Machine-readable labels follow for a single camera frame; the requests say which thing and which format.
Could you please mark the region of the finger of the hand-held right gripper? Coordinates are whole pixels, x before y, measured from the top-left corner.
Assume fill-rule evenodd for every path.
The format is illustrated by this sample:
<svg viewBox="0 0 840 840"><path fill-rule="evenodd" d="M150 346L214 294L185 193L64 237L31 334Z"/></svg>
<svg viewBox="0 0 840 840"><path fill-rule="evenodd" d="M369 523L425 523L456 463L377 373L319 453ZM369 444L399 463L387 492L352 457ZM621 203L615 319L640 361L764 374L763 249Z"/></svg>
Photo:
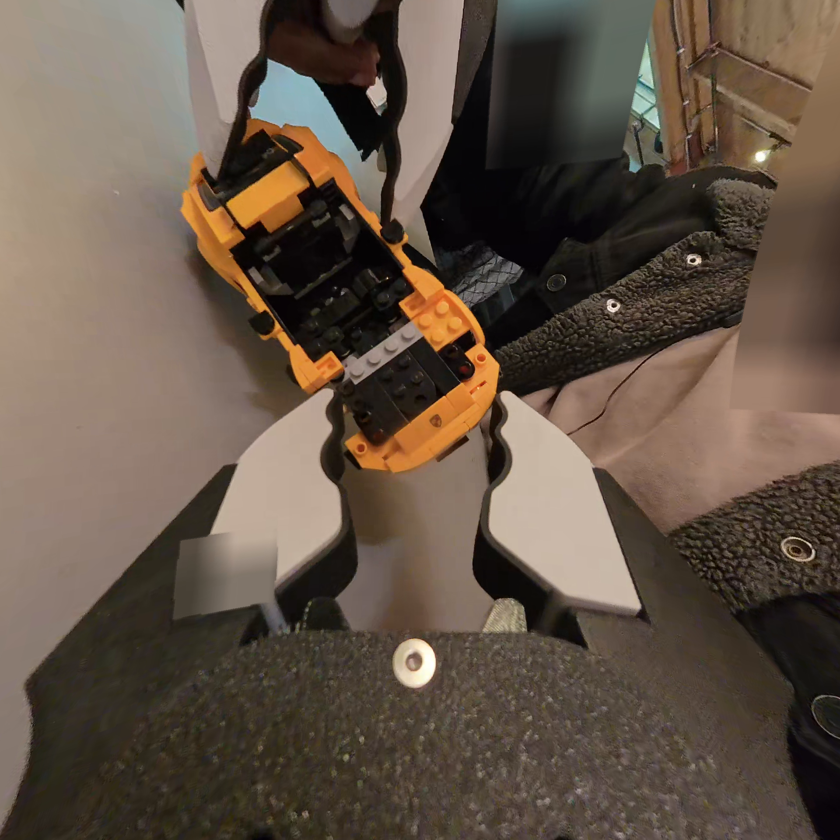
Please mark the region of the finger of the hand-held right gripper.
<svg viewBox="0 0 840 840"><path fill-rule="evenodd" d="M251 100L266 78L272 1L184 1L188 84L198 150L227 181L245 139Z"/></svg>
<svg viewBox="0 0 840 840"><path fill-rule="evenodd" d="M398 120L378 164L384 220L404 228L407 243L434 261L421 210L453 130L463 1L400 2L392 31L397 68L385 82L387 104L397 99Z"/></svg>

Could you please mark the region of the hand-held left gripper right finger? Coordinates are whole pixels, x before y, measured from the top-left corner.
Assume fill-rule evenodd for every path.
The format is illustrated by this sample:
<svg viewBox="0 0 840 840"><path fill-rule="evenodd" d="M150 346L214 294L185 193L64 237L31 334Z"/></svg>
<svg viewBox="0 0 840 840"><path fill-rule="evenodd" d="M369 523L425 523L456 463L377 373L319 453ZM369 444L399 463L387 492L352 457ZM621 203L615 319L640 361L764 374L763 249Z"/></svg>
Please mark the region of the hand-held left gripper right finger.
<svg viewBox="0 0 840 840"><path fill-rule="evenodd" d="M489 546L563 606L637 617L643 605L592 462L511 392L493 404L498 464L482 504Z"/></svg>

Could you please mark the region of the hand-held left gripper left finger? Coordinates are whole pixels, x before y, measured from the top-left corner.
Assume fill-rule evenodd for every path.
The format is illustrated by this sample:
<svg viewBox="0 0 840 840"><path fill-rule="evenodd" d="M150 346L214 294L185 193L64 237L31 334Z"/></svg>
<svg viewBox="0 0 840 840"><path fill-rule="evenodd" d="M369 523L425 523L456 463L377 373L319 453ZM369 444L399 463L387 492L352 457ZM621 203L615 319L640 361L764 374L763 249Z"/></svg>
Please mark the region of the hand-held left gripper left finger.
<svg viewBox="0 0 840 840"><path fill-rule="evenodd" d="M269 631L288 631L310 601L337 598L359 568L342 479L343 404L319 392L242 454L212 526L231 571L264 572L255 599Z"/></svg>

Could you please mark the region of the orange lego car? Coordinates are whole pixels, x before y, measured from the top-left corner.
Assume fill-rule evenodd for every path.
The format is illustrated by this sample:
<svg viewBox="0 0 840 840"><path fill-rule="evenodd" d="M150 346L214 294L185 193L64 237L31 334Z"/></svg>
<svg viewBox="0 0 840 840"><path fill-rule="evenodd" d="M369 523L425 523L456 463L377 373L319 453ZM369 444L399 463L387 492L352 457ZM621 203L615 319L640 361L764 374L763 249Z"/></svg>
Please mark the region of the orange lego car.
<svg viewBox="0 0 840 840"><path fill-rule="evenodd" d="M182 214L252 329L287 352L291 379L338 393L361 469L441 459L490 410L499 364L476 317L309 129L249 120L226 175L196 154Z"/></svg>

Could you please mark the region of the person's right hand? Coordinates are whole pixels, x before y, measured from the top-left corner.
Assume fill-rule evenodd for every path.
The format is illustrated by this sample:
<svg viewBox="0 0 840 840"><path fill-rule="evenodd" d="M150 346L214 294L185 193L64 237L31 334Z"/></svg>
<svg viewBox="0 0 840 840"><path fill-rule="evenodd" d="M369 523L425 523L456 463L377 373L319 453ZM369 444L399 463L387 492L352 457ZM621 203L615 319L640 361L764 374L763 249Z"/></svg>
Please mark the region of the person's right hand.
<svg viewBox="0 0 840 840"><path fill-rule="evenodd" d="M324 85L369 88L378 77L380 53L363 38L340 44L307 24L279 23L267 41L270 60Z"/></svg>

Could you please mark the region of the black mesh fabric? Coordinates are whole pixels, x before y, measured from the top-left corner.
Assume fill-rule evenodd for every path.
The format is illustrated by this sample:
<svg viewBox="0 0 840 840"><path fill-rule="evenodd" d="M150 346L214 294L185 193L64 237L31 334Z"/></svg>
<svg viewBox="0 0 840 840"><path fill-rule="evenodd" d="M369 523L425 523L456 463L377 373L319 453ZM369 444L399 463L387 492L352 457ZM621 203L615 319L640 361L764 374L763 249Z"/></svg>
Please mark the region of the black mesh fabric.
<svg viewBox="0 0 840 840"><path fill-rule="evenodd" d="M436 267L447 289L473 308L515 284L523 269L478 242L465 248L434 246Z"/></svg>

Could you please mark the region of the black fleece-lined jacket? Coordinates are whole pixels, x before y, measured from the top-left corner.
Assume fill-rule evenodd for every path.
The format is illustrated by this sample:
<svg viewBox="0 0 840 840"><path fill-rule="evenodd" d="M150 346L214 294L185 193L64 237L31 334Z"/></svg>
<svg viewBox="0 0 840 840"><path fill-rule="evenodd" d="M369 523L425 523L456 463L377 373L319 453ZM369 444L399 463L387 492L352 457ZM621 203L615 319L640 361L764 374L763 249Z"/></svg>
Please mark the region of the black fleece-lined jacket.
<svg viewBox="0 0 840 840"><path fill-rule="evenodd" d="M479 242L522 268L551 252L486 331L500 388L524 397L638 360L718 329L740 327L777 188L757 170L714 166L666 176L617 166L632 192L610 202L603 179L527 176L514 183L513 234ZM793 689L794 777L820 837L838 838L838 460L729 502L665 533L726 603Z"/></svg>

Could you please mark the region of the wooden roof beams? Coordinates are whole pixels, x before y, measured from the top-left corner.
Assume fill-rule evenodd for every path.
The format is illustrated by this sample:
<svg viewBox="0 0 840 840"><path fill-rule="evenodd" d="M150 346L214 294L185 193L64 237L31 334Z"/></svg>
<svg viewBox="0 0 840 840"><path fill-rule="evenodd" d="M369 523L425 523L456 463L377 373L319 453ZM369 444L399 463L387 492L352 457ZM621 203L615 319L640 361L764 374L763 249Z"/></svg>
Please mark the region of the wooden roof beams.
<svg viewBox="0 0 840 840"><path fill-rule="evenodd" d="M838 1L657 1L647 44L670 173L777 181L838 14Z"/></svg>

